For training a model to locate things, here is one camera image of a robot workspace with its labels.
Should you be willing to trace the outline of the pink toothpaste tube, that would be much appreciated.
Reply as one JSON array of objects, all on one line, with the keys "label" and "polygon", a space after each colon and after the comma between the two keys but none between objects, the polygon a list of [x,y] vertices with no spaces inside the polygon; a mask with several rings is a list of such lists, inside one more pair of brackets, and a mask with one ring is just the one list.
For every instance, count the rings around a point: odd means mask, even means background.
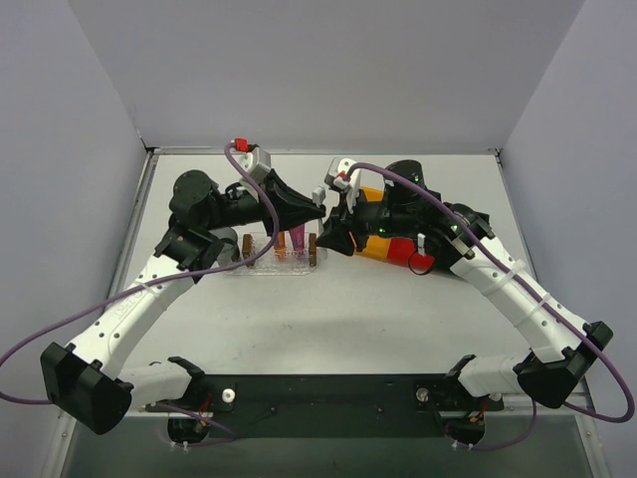
[{"label": "pink toothpaste tube", "polygon": [[289,231],[294,257],[300,261],[305,261],[307,259],[305,252],[306,245],[306,227],[304,224],[301,224]]}]

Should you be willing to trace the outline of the orange toothpaste tube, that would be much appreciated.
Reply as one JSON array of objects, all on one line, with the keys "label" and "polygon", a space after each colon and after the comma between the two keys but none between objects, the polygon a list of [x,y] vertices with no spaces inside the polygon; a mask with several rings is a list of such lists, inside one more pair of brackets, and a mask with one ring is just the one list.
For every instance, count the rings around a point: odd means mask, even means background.
[{"label": "orange toothpaste tube", "polygon": [[280,261],[285,261],[289,257],[289,250],[286,243],[286,232],[280,231],[273,245],[274,255]]}]

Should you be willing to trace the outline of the clear textured acrylic tray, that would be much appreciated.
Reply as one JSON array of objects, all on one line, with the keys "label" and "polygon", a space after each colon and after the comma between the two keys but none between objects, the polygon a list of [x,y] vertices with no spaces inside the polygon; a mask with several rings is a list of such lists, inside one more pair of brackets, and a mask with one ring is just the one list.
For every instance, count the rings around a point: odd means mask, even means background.
[{"label": "clear textured acrylic tray", "polygon": [[273,247],[256,261],[227,271],[228,275],[235,276],[304,276],[317,270],[323,262],[327,260],[327,251],[318,247],[318,265],[311,268],[309,265],[308,246],[309,235],[306,232],[305,252],[307,259],[300,261],[294,257],[293,246],[289,231],[286,232],[286,243],[289,250],[289,257],[285,261],[278,260],[274,255]]}]

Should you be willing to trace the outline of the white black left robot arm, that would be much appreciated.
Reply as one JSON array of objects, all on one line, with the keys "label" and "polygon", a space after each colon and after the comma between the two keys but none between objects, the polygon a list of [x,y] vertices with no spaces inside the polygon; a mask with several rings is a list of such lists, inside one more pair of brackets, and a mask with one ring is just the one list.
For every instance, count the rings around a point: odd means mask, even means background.
[{"label": "white black left robot arm", "polygon": [[175,181],[168,229],[130,286],[111,297],[102,314],[65,346],[40,357],[48,399],[96,435],[113,430],[128,411],[171,399],[182,409],[203,400],[202,371],[181,358],[148,365],[139,378],[121,375],[124,363],[158,319],[204,276],[255,263],[264,250],[240,258],[235,227],[262,223],[269,238],[315,219],[326,209],[324,190],[293,190],[274,169],[240,171],[225,191],[201,170]]}]

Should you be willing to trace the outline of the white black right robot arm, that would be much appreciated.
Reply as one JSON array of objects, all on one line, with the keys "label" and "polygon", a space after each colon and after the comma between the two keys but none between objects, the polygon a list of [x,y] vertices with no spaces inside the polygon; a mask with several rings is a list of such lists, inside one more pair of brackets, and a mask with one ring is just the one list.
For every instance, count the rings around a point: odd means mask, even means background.
[{"label": "white black right robot arm", "polygon": [[463,358],[451,374],[467,393],[483,397],[524,393],[560,408],[613,337],[602,322],[568,311],[528,273],[495,234],[485,213],[442,201],[424,182],[421,164],[400,160],[381,169],[380,200],[367,198],[360,168],[350,158],[332,161],[325,176],[339,202],[323,224],[318,245],[350,256],[372,236],[405,238],[436,269],[472,285],[523,336],[527,351],[514,356]]}]

